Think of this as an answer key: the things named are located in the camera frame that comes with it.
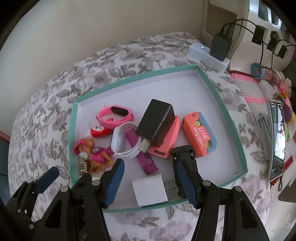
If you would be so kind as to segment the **pink pup toy figure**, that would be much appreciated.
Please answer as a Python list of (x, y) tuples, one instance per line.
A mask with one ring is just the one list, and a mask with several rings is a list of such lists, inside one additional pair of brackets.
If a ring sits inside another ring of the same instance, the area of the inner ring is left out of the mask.
[(114, 165), (112, 159), (114, 152), (112, 152), (111, 148), (96, 147), (92, 138), (78, 140), (74, 145), (73, 152), (86, 163), (87, 172), (90, 174), (98, 171), (105, 172), (107, 168)]

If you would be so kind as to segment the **black toy car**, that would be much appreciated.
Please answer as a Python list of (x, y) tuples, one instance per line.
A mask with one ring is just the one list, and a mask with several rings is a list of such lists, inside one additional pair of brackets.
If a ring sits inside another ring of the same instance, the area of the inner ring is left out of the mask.
[(187, 198), (182, 180), (189, 177), (189, 171), (197, 172), (196, 153), (191, 145), (178, 146), (171, 151), (171, 162), (173, 165), (175, 184), (178, 196)]

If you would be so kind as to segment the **purple comb piece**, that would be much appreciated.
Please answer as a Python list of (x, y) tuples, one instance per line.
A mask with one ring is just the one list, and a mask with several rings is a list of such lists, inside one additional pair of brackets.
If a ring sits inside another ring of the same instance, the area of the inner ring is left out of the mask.
[[(135, 129), (132, 128), (125, 133), (127, 140), (131, 147), (135, 147), (138, 141), (138, 136), (135, 133)], [(157, 166), (155, 165), (151, 155), (149, 153), (139, 152), (137, 155), (138, 162), (146, 175), (150, 175), (158, 171)]]

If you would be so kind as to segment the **white usb charger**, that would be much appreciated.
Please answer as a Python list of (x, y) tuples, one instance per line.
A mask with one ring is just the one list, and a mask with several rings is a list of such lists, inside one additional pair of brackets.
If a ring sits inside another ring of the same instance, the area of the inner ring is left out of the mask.
[(139, 207), (168, 202), (168, 193), (177, 190), (175, 180), (164, 181), (161, 174), (134, 179), (132, 187)]

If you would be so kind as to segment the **coral blue token case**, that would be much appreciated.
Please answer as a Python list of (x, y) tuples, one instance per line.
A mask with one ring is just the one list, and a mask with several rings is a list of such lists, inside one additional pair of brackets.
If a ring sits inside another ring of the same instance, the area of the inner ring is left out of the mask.
[(192, 112), (182, 120), (184, 134), (197, 157), (204, 157), (217, 147), (217, 140), (201, 112)]

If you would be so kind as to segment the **red glue bottle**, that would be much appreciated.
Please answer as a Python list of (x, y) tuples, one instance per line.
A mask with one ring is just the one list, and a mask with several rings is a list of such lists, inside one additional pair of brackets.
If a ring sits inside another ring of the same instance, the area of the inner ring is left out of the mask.
[(112, 129), (105, 128), (102, 125), (96, 125), (87, 130), (84, 134), (84, 138), (102, 138), (107, 135), (110, 135), (113, 133)]

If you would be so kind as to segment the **pink smart watch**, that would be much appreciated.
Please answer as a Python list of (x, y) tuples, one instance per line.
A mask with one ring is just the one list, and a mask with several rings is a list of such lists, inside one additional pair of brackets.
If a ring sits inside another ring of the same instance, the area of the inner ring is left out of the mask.
[(96, 119), (104, 128), (113, 130), (126, 122), (133, 121), (134, 114), (131, 109), (123, 106), (106, 105), (98, 112)]

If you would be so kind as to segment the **black power adapter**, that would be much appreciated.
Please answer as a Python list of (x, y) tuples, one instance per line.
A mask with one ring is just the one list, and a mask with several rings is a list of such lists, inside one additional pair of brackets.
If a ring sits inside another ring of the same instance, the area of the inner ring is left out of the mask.
[(159, 147), (174, 120), (175, 113), (170, 103), (152, 99), (135, 131), (142, 139), (139, 150), (146, 153), (151, 146)]

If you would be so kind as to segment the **gold patterned harmonica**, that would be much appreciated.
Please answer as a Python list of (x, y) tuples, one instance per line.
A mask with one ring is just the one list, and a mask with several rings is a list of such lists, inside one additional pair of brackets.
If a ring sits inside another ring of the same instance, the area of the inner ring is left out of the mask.
[(87, 164), (85, 161), (78, 163), (78, 177), (80, 178), (83, 174), (87, 173)]

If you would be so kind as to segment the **floral grey white blanket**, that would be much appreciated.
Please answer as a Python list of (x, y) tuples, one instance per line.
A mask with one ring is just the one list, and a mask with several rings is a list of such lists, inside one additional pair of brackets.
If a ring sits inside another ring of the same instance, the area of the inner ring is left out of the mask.
[(78, 97), (137, 74), (191, 64), (209, 77), (232, 117), (248, 164), (248, 173), (236, 185), (243, 188), (266, 223), (270, 207), (268, 164), (253, 113), (228, 73), (220, 73), (189, 55), (189, 45), (195, 42), (196, 38), (186, 32), (128, 41), (99, 50), (49, 80), (16, 114), (9, 147), (10, 192), (57, 167), (59, 178), (38, 197), (34, 214), (38, 218), (58, 190), (69, 184), (68, 129)]

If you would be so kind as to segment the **red pink rolled mat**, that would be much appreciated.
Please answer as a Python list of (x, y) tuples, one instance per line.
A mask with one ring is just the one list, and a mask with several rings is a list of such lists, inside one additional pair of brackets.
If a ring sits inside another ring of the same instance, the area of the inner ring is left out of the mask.
[(5, 141), (5, 142), (7, 142), (7, 143), (9, 143), (11, 137), (8, 136), (6, 133), (0, 131), (0, 139), (3, 140), (3, 141)]

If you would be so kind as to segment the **teal cardboard tray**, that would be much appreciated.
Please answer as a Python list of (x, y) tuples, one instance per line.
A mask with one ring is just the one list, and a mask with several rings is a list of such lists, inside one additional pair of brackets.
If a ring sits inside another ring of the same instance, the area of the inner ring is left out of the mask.
[(78, 147), (95, 138), (125, 162), (117, 196), (107, 212), (134, 212), (185, 202), (171, 156), (189, 154), (189, 165), (219, 187), (243, 177), (247, 161), (232, 115), (216, 87), (197, 65), (126, 78), (79, 97), (69, 127), (70, 174), (80, 174)]

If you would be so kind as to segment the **silver smartphone on stand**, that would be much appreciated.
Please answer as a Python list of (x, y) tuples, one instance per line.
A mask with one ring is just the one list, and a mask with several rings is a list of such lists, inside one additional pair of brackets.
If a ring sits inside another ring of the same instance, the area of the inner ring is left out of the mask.
[(285, 163), (285, 117), (280, 101), (266, 103), (268, 113), (254, 115), (263, 143), (264, 156), (269, 161), (267, 179), (271, 182), (283, 174)]

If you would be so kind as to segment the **pink white crochet mat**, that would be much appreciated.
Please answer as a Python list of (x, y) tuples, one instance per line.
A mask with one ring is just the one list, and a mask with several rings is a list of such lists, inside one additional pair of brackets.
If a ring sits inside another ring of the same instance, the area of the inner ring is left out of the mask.
[[(242, 91), (251, 112), (253, 114), (267, 114), (267, 99), (259, 85), (259, 80), (253, 78), (250, 74), (239, 71), (230, 71), (230, 76)], [(287, 140), (285, 153), (284, 174), (282, 179), (283, 187), (291, 186), (295, 181), (295, 112), (292, 113), (292, 119), (287, 127), (289, 138)]]

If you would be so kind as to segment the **colourful round toy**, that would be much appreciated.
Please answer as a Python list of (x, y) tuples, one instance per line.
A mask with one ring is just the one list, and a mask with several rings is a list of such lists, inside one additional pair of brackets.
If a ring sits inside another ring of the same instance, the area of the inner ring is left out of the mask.
[(260, 67), (259, 63), (252, 63), (251, 67), (250, 67), (250, 72), (251, 75), (255, 78), (255, 79), (259, 79), (262, 76), (262, 68)]

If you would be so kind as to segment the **white power strip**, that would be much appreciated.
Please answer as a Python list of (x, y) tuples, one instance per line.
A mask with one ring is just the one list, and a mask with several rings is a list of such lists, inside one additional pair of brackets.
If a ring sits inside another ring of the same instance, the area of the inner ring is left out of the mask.
[(198, 42), (189, 46), (189, 55), (213, 67), (218, 72), (225, 72), (230, 63), (228, 58), (225, 58), (223, 61), (214, 58), (210, 55), (210, 48)]

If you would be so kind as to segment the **black plugged charger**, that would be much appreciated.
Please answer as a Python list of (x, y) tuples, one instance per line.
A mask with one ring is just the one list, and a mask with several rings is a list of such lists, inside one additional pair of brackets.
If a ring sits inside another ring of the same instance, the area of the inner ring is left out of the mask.
[(228, 56), (231, 45), (232, 39), (230, 37), (222, 33), (218, 33), (213, 37), (210, 55), (219, 61), (224, 61), (224, 59)]

